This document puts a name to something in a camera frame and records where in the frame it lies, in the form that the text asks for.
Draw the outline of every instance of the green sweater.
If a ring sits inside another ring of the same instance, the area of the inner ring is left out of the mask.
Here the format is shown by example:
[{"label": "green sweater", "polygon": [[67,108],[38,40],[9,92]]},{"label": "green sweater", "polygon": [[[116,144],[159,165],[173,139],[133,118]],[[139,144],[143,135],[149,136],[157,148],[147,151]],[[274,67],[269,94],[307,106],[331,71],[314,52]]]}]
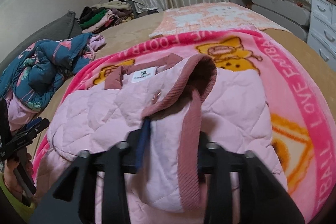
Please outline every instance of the green sweater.
[{"label": "green sweater", "polygon": [[0,187],[5,196],[8,198],[8,201],[13,206],[13,208],[16,210],[16,212],[21,216],[21,218],[28,223],[31,215],[33,214],[33,211],[35,210],[35,204],[31,203],[30,207],[24,205],[20,201],[18,201],[7,189],[5,182],[3,180],[3,174],[0,173]]},{"label": "green sweater", "polygon": [[98,23],[103,18],[103,16],[106,14],[106,12],[107,10],[102,10],[100,13],[96,14],[88,21],[85,21],[83,24],[79,24],[79,25],[82,27],[82,29],[87,29],[88,27],[91,27],[92,25]]}]

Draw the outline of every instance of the screw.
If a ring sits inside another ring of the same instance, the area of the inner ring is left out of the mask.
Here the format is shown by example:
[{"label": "screw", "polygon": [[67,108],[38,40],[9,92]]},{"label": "screw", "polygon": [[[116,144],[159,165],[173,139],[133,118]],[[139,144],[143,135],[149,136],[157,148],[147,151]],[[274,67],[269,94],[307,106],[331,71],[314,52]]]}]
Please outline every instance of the screw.
[{"label": "screw", "polygon": [[119,149],[126,149],[128,147],[128,142],[120,142],[117,144]]},{"label": "screw", "polygon": [[218,145],[214,142],[208,142],[206,147],[207,147],[207,149],[217,149]]},{"label": "screw", "polygon": [[253,153],[253,151],[246,151],[245,152],[245,157],[246,158],[254,158],[255,154]]},{"label": "screw", "polygon": [[81,157],[81,158],[88,158],[90,156],[90,151],[88,151],[88,150],[81,150],[78,153],[78,156]]}]

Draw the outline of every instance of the white drawer cabinet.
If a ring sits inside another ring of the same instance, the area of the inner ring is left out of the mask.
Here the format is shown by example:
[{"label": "white drawer cabinet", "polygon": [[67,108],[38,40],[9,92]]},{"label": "white drawer cabinet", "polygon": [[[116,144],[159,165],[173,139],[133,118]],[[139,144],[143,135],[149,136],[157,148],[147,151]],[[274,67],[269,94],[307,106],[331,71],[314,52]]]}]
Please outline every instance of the white drawer cabinet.
[{"label": "white drawer cabinet", "polygon": [[311,0],[307,44],[336,71],[336,3]]},{"label": "white drawer cabinet", "polygon": [[333,5],[333,13],[331,16],[331,25],[336,29],[336,5]]},{"label": "white drawer cabinet", "polygon": [[336,31],[329,27],[316,14],[311,15],[311,30],[318,34],[334,51],[336,51]]},{"label": "white drawer cabinet", "polygon": [[327,0],[311,0],[311,11],[331,23],[332,4]]},{"label": "white drawer cabinet", "polygon": [[334,71],[336,71],[335,52],[328,45],[323,43],[317,34],[313,31],[309,31],[307,43]]}]

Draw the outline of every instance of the pink fleece blanket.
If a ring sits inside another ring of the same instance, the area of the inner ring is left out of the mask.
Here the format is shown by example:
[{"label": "pink fleece blanket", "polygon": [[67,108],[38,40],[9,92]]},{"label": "pink fleece blanket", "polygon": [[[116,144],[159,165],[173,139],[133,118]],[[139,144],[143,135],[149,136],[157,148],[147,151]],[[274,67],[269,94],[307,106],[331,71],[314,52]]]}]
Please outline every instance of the pink fleece blanket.
[{"label": "pink fleece blanket", "polygon": [[[119,65],[141,64],[169,53],[186,58],[198,52],[210,55],[217,67],[259,73],[271,111],[272,144],[287,177],[288,192],[309,222],[336,183],[336,126],[309,74],[263,32],[197,31],[149,40],[85,66],[70,83],[63,100],[75,90],[105,81]],[[35,171],[48,148],[44,138],[34,159]]]},{"label": "pink fleece blanket", "polygon": [[150,38],[200,30],[250,29],[249,26],[258,30],[278,29],[289,32],[268,18],[231,2],[199,3],[169,9],[163,13],[160,25],[149,35]]}]

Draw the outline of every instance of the hand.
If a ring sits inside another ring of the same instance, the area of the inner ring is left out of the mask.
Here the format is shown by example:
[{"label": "hand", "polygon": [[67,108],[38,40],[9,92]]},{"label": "hand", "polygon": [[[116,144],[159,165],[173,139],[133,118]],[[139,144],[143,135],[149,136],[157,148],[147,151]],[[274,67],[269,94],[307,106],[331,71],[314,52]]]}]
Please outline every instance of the hand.
[{"label": "hand", "polygon": [[[25,166],[28,175],[32,176],[34,174],[33,171],[33,164],[31,163],[31,155],[27,153],[27,164]],[[17,168],[19,165],[18,162],[16,162],[14,159],[7,160],[5,162],[5,172],[4,172],[4,181],[5,185],[8,188],[8,190],[11,192],[11,194],[16,197],[19,201],[22,202],[22,193],[23,188],[19,185],[15,175],[14,175],[14,169]]]}]

